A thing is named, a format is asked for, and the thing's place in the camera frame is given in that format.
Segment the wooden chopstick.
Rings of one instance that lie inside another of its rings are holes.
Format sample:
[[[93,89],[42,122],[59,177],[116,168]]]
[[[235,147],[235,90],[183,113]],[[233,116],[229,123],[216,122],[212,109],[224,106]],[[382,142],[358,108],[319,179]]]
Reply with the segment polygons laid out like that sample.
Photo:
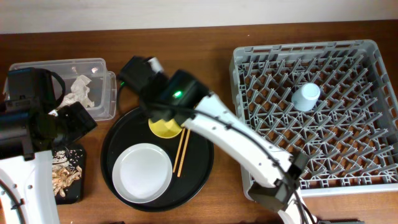
[[[182,143],[183,143],[183,140],[184,140],[185,130],[186,130],[185,128],[182,129],[180,141],[179,141],[179,144],[178,144],[177,154],[176,154],[175,162],[174,162],[174,166],[173,166],[173,173],[175,173],[176,168],[177,168],[178,160],[179,160],[179,157],[180,157],[180,151],[181,151],[181,148],[182,148]]]
[[[186,138],[185,138],[185,141],[184,141],[184,146],[183,146],[181,160],[180,160],[180,164],[179,164],[179,168],[178,168],[177,177],[180,177],[181,173],[182,173],[182,168],[183,168],[183,163],[184,163],[184,160],[185,160],[185,155],[186,155],[187,146],[188,146],[188,142],[189,142],[190,132],[191,132],[191,130],[188,129],[187,133],[185,135]]]

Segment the light blue cup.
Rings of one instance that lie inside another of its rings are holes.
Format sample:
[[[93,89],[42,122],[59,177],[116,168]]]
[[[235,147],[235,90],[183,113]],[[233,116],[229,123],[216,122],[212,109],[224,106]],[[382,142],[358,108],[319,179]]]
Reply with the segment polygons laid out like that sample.
[[[310,111],[316,105],[319,97],[320,87],[314,83],[306,83],[292,95],[292,103],[298,111]]]

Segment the grey round plate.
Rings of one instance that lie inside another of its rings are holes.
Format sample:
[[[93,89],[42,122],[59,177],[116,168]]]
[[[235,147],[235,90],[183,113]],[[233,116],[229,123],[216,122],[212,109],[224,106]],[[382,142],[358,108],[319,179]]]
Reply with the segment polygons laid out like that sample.
[[[172,180],[172,163],[159,146],[135,144],[123,151],[112,170],[117,193],[128,202],[148,203],[159,198]]]

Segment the white tissue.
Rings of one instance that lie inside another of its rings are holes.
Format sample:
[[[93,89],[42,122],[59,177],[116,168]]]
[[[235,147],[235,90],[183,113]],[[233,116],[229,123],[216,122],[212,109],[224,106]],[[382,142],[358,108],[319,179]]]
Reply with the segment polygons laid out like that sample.
[[[83,105],[84,108],[93,108],[95,103],[88,98],[88,94],[90,92],[90,88],[88,84],[91,83],[91,79],[84,75],[80,75],[73,82],[71,86],[71,93],[64,96],[63,101],[60,106],[57,107],[57,110],[60,110],[64,106],[70,106],[76,102],[79,102]]]

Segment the white rice pile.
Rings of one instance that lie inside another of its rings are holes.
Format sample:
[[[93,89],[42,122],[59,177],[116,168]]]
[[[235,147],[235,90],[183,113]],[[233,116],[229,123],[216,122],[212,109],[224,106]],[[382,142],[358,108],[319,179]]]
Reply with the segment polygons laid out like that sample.
[[[85,151],[82,149],[57,151],[53,155],[53,165],[80,166],[85,164]]]

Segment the peanut shells pile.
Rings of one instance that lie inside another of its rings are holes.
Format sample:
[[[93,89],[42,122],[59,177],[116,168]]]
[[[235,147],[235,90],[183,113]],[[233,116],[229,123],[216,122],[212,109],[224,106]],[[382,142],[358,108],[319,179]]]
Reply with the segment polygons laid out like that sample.
[[[82,178],[82,168],[77,166],[74,169],[70,169],[69,167],[54,167],[52,169],[52,187],[53,194],[57,196],[58,194],[61,197],[66,197],[65,189],[75,181]]]

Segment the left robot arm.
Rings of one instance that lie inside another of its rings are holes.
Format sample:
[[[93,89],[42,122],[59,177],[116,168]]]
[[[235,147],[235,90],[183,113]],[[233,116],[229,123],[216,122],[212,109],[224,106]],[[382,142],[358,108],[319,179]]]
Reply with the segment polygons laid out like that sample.
[[[7,73],[8,100],[1,103],[1,206],[7,221],[58,223],[51,191],[53,150],[69,146],[95,129],[95,120],[80,102],[59,107],[53,81],[65,82],[43,68]]]

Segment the grey dishwasher rack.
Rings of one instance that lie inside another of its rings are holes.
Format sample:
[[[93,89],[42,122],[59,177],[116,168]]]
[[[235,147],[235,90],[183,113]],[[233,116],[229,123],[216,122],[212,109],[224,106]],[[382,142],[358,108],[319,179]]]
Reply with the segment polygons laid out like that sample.
[[[303,196],[397,190],[397,97],[375,41],[238,47],[229,72],[238,118],[309,156]],[[320,97],[303,112],[292,95],[306,83]]]

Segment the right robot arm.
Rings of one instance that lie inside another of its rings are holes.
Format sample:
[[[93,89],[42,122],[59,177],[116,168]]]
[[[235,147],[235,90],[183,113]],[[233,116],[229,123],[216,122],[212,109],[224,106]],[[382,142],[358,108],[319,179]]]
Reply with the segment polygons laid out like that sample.
[[[185,70],[168,77],[155,57],[134,56],[118,78],[139,96],[152,121],[170,121],[210,140],[254,178],[248,194],[276,212],[284,223],[317,223],[303,201],[299,178],[308,162],[291,154],[242,123],[219,96]]]

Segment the yellow saucer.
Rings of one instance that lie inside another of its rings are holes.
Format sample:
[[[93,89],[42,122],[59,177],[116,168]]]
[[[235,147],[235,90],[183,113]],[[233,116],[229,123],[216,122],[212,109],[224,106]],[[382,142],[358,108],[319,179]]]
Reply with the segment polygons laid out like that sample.
[[[178,136],[182,132],[182,128],[174,119],[165,121],[160,119],[156,122],[148,120],[149,129],[159,138],[171,139]]]

